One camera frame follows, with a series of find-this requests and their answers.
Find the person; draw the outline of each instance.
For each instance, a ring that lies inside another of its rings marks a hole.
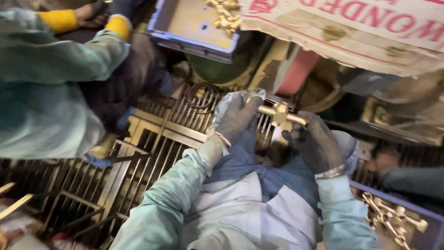
[[[75,10],[0,12],[0,157],[77,157],[106,132],[125,130],[118,121],[146,81],[164,78],[150,75],[158,69],[149,63],[153,51],[130,48],[128,42],[150,48],[146,35],[130,36],[135,6],[135,0],[113,1],[107,22],[102,1]],[[84,44],[59,40],[103,22]],[[121,65],[128,55],[132,60]]]
[[[444,167],[408,167],[399,165],[401,155],[393,146],[385,146],[378,150],[375,157],[367,162],[367,169],[376,172],[378,183],[381,187],[401,192],[407,197],[411,194],[421,195],[427,201],[444,201]]]
[[[329,250],[378,249],[346,175],[356,149],[338,145],[319,116],[299,112],[307,129],[285,135],[300,156],[282,168],[254,164],[262,102],[235,95],[214,134],[145,192],[111,249],[308,250],[321,240],[319,225]]]

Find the cardboard box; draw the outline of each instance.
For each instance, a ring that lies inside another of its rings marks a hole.
[[[444,68],[442,0],[239,0],[258,30],[343,65],[402,77]]]

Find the work glove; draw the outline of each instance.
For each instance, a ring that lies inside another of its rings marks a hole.
[[[108,5],[103,0],[93,4],[87,4],[74,10],[77,23],[81,28],[101,28],[105,26],[109,13],[106,12]]]
[[[284,130],[282,136],[289,141],[289,146],[299,150],[315,179],[346,175],[338,142],[323,120],[308,111],[297,114],[307,119],[305,128],[296,125],[290,132]]]
[[[113,0],[111,3],[111,15],[122,15],[132,20],[137,0]]]
[[[219,135],[229,147],[235,145],[242,133],[249,127],[250,121],[263,102],[262,98],[253,97],[244,105],[242,95],[240,93],[234,95],[220,125],[214,132]]]

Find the sleeve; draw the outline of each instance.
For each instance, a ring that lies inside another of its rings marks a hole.
[[[328,250],[379,249],[376,234],[365,222],[367,207],[354,199],[347,176],[317,180],[320,223]]]
[[[121,16],[111,17],[106,28],[85,44],[58,40],[32,11],[0,12],[0,25],[8,27],[0,45],[2,58],[8,58],[0,60],[0,79],[5,82],[103,81],[129,53],[125,39],[131,27]]]
[[[389,190],[444,200],[444,168],[398,168],[378,172],[378,175],[382,186]]]
[[[111,250],[178,249],[183,216],[197,197],[213,166],[228,155],[222,140],[213,135],[196,151],[187,149],[178,161],[145,193],[122,225]]]

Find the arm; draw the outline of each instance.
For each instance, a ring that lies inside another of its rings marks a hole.
[[[308,120],[306,128],[282,132],[282,136],[299,149],[318,184],[326,249],[379,249],[376,234],[364,219],[368,210],[350,190],[335,136],[318,115],[307,111],[298,114]]]
[[[320,220],[328,250],[379,249],[376,234],[365,222],[368,209],[354,199],[347,176],[316,180],[322,210]]]
[[[213,166],[228,154],[222,140],[212,135],[196,151],[187,149],[131,210],[111,246],[112,250],[177,249],[183,216],[197,197]]]
[[[444,168],[398,168],[380,171],[378,175],[387,189],[444,200]]]
[[[57,16],[63,16],[60,19],[63,23],[53,22],[58,28],[76,26],[72,10],[0,12],[0,25],[8,27],[7,34],[2,36],[5,40],[1,58],[7,60],[0,60],[1,80],[47,84],[101,81],[128,55],[129,44],[125,39],[131,27],[124,16],[112,16],[105,30],[85,44],[55,38],[48,20],[58,20]]]

